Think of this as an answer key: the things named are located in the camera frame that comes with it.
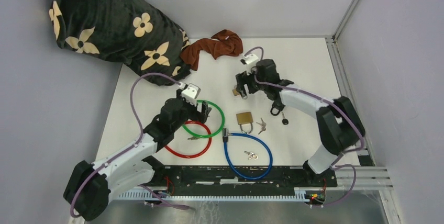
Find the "small brass padlock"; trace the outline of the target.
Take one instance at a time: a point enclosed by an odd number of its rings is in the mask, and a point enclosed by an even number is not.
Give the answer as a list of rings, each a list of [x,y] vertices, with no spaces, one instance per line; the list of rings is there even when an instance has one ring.
[[[240,96],[242,99],[247,99],[248,95],[243,93],[242,91],[238,91],[237,85],[234,86],[232,93],[234,96]]]

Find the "black head padlock key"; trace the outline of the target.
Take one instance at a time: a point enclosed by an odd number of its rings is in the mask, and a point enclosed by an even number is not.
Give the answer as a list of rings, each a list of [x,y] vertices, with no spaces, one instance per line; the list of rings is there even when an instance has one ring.
[[[288,119],[285,117],[284,112],[281,112],[281,115],[282,115],[282,124],[283,124],[283,125],[288,125],[288,124],[289,124],[289,121],[288,121]]]

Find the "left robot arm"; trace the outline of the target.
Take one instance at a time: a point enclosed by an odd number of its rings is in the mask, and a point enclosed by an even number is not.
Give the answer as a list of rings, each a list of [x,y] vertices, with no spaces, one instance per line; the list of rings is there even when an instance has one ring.
[[[185,122],[205,123],[210,112],[208,102],[193,105],[177,94],[165,101],[137,139],[100,160],[79,162],[63,193],[71,216],[94,220],[122,193],[147,182],[160,185],[165,172],[158,168],[161,163],[153,155],[173,140]]]

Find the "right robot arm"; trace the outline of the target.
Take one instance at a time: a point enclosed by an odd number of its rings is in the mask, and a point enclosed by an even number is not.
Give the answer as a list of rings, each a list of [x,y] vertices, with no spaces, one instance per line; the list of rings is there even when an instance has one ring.
[[[281,79],[272,59],[245,57],[240,62],[246,69],[236,75],[235,90],[243,99],[249,94],[264,92],[273,102],[270,110],[273,116],[291,107],[316,120],[321,144],[303,164],[302,178],[306,185],[318,185],[324,178],[324,171],[344,154],[352,152],[357,142],[364,147],[365,128],[348,97],[320,97],[290,80]]]

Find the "green cable lock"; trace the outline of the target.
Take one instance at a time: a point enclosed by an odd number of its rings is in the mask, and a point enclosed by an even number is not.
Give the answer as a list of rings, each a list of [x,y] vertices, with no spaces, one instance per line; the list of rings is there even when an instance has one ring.
[[[199,137],[200,139],[212,138],[221,133],[226,122],[226,117],[222,108],[219,105],[215,104],[214,102],[208,100],[198,99],[197,102],[208,102],[210,108],[212,108],[211,113],[216,113],[216,115],[214,116],[209,115],[208,120],[206,122],[209,123],[209,128],[211,130],[211,133],[197,133],[186,125],[183,125],[182,128],[187,133],[189,133],[191,137],[196,136]]]

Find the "brass padlock keys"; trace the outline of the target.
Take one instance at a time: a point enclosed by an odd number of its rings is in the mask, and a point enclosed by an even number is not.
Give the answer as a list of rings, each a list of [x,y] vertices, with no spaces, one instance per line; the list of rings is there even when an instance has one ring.
[[[265,132],[267,129],[267,123],[263,120],[263,118],[261,118],[260,122],[257,122],[257,124],[260,126],[260,130],[258,132],[258,134],[260,135],[261,133]]]

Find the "black padlock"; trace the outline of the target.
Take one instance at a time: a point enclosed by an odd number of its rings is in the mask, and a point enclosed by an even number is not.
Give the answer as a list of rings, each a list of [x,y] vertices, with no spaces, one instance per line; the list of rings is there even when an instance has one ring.
[[[272,116],[278,116],[283,111],[284,108],[285,108],[285,106],[280,101],[275,100],[272,103],[272,107],[270,109],[270,114]]]

